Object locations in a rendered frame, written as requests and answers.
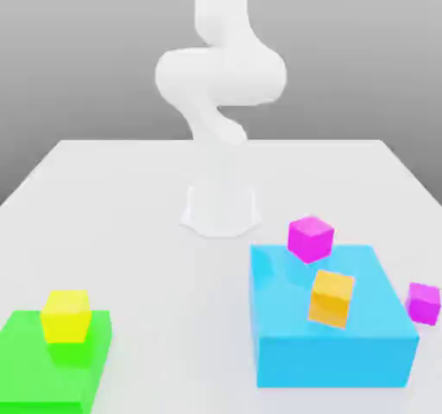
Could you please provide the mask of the small yellow cube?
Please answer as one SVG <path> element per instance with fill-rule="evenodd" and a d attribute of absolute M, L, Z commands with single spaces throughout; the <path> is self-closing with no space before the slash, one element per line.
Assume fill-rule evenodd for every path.
<path fill-rule="evenodd" d="M 51 291 L 40 317 L 47 343 L 83 343 L 92 320 L 88 292 Z"/>

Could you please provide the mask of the small orange cube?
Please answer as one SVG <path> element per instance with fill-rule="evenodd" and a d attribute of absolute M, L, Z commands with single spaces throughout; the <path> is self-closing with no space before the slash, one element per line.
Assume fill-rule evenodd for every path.
<path fill-rule="evenodd" d="M 313 281 L 308 320 L 345 329 L 355 278 L 319 269 Z"/>

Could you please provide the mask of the large green box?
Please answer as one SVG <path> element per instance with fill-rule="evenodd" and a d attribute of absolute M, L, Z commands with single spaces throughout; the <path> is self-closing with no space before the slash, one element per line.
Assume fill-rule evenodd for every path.
<path fill-rule="evenodd" d="M 91 414 L 112 338 L 95 310 L 82 343 L 46 342 L 37 310 L 15 310 L 0 329 L 0 414 Z"/>

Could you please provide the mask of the small magenta cube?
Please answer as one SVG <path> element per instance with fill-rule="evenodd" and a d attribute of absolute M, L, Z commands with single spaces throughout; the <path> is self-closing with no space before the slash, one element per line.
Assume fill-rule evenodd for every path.
<path fill-rule="evenodd" d="M 310 264 L 329 256 L 335 229 L 316 216 L 306 216 L 289 224 L 287 249 Z"/>
<path fill-rule="evenodd" d="M 406 310 L 416 323 L 435 326 L 441 308 L 440 290 L 433 285 L 411 282 L 408 287 Z"/>

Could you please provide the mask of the large blue box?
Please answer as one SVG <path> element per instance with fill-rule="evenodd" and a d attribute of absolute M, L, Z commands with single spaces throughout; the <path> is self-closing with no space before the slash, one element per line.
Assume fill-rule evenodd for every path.
<path fill-rule="evenodd" d="M 308 319 L 318 270 L 355 280 L 344 329 Z M 407 384 L 420 337 L 368 245 L 337 245 L 310 265 L 284 245 L 251 245 L 249 312 L 260 387 Z"/>

